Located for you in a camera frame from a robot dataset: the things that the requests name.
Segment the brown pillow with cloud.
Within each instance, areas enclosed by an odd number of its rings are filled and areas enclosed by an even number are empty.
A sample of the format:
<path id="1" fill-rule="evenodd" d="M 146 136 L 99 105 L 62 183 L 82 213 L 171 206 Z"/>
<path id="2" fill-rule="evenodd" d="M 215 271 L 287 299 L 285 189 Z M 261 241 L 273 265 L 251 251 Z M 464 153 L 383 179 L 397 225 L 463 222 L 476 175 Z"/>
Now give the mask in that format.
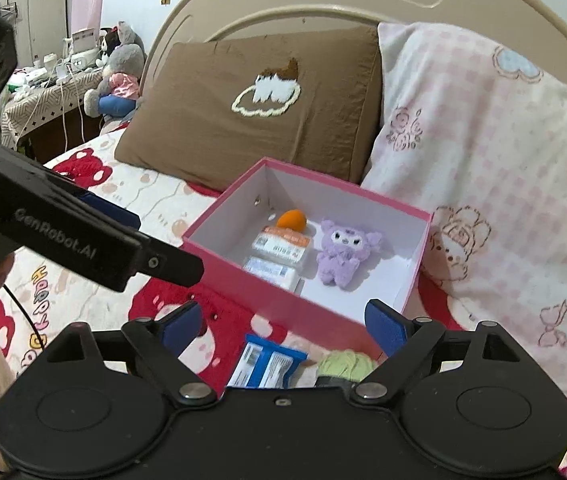
<path id="1" fill-rule="evenodd" d="M 380 105 L 373 26 L 174 44 L 114 156 L 216 191 L 264 157 L 359 183 Z"/>

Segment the blue wet wipes pack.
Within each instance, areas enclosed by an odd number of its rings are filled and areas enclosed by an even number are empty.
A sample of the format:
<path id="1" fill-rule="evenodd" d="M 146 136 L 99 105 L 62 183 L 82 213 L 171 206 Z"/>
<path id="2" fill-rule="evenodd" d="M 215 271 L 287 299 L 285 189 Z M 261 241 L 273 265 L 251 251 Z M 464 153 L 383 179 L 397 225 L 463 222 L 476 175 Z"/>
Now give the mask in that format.
<path id="1" fill-rule="evenodd" d="M 288 389 L 291 377 L 306 359 L 305 352 L 248 334 L 227 387 Z"/>

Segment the pink checked pillow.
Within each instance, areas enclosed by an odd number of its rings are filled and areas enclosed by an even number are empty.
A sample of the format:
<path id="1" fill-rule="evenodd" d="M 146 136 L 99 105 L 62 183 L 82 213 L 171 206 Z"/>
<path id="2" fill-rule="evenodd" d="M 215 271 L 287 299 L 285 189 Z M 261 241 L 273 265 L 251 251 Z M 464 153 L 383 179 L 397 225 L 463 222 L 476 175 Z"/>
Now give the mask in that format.
<path id="1" fill-rule="evenodd" d="M 423 273 L 567 393 L 567 85 L 446 24 L 383 23 L 382 128 L 363 185 L 428 211 Z"/>

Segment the orange makeup sponge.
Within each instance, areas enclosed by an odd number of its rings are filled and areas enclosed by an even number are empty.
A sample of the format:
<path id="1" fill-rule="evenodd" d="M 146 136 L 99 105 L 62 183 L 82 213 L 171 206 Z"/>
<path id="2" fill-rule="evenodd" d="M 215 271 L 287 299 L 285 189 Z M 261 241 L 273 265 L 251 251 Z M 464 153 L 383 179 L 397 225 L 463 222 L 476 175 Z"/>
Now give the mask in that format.
<path id="1" fill-rule="evenodd" d="M 306 216 L 300 209 L 285 211 L 276 222 L 276 226 L 280 229 L 287 229 L 299 233 L 305 231 L 306 224 Z"/>

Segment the orange white medicine box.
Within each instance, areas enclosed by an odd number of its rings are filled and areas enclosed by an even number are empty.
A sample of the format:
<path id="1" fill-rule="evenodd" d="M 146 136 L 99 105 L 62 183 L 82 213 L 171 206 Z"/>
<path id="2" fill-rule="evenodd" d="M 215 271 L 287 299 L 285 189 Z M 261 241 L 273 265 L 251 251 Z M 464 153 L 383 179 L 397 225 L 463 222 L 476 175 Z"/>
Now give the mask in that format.
<path id="1" fill-rule="evenodd" d="M 254 255 L 275 263 L 302 269 L 311 251 L 312 239 L 302 233 L 277 226 L 264 226 L 254 238 Z"/>

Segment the blue white medicine box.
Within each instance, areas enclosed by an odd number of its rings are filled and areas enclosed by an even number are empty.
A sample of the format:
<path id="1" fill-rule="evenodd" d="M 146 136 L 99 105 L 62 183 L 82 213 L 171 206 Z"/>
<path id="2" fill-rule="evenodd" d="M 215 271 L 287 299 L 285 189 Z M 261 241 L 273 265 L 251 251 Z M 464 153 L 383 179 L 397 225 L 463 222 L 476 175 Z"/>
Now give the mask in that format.
<path id="1" fill-rule="evenodd" d="M 294 292 L 300 283 L 300 275 L 297 269 L 285 264 L 272 262 L 263 258 L 251 256 L 245 260 L 242 269 L 256 278 L 276 285 L 288 292 Z"/>

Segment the grey plush toy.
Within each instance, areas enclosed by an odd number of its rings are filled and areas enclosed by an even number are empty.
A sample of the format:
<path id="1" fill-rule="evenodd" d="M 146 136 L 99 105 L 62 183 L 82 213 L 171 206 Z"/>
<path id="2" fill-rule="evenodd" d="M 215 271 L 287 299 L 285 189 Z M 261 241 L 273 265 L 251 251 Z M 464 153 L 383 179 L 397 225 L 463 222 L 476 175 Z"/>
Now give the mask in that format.
<path id="1" fill-rule="evenodd" d="M 141 96 L 146 55 L 139 37 L 124 21 L 117 23 L 116 32 L 120 44 L 108 56 L 100 84 L 84 95 L 84 111 L 91 118 L 124 118 L 136 109 Z"/>

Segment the green yarn ball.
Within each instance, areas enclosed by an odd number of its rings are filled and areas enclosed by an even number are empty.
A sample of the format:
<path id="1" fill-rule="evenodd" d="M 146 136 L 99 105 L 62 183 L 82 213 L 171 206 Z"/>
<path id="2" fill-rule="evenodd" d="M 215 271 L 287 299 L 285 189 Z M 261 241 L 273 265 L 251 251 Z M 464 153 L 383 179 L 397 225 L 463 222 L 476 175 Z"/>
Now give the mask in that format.
<path id="1" fill-rule="evenodd" d="M 317 387 L 349 388 L 362 382 L 378 367 L 368 354 L 353 350 L 329 352 L 317 365 Z"/>

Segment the pink cardboard box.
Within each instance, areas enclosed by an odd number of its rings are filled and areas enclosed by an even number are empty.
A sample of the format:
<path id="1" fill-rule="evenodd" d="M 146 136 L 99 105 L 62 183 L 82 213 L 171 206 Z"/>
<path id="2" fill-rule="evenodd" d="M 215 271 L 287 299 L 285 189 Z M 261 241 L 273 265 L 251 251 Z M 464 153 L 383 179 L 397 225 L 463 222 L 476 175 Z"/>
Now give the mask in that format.
<path id="1" fill-rule="evenodd" d="M 311 240 L 294 292 L 245 272 L 243 263 L 265 226 L 298 209 Z M 346 289 L 321 283 L 317 256 L 321 223 L 353 226 L 382 236 L 379 252 Z M 365 309 L 379 299 L 403 312 L 430 231 L 428 212 L 326 174 L 264 158 L 210 205 L 184 233 L 184 249 L 202 258 L 203 285 L 291 333 L 329 350 L 352 349 L 373 359 L 381 349 L 367 333 Z"/>

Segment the white cabinet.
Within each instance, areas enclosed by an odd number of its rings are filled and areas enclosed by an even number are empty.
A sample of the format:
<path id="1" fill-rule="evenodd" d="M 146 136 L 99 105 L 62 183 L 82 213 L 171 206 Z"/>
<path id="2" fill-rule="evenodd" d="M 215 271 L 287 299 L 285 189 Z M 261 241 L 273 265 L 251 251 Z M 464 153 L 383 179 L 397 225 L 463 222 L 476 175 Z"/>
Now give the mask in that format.
<path id="1" fill-rule="evenodd" d="M 48 54 L 62 56 L 67 37 L 67 0 L 0 0 L 14 30 L 18 67 L 34 66 Z"/>

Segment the purple plush toy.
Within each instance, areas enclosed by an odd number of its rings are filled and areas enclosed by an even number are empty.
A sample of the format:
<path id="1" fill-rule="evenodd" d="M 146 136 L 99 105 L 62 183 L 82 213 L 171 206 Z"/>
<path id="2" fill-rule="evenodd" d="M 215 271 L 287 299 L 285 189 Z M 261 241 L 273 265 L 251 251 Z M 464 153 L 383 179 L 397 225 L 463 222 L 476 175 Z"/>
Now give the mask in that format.
<path id="1" fill-rule="evenodd" d="M 361 263 L 381 250 L 384 236 L 355 226 L 342 226 L 329 219 L 321 221 L 320 226 L 323 238 L 317 255 L 318 278 L 323 285 L 346 289 Z"/>

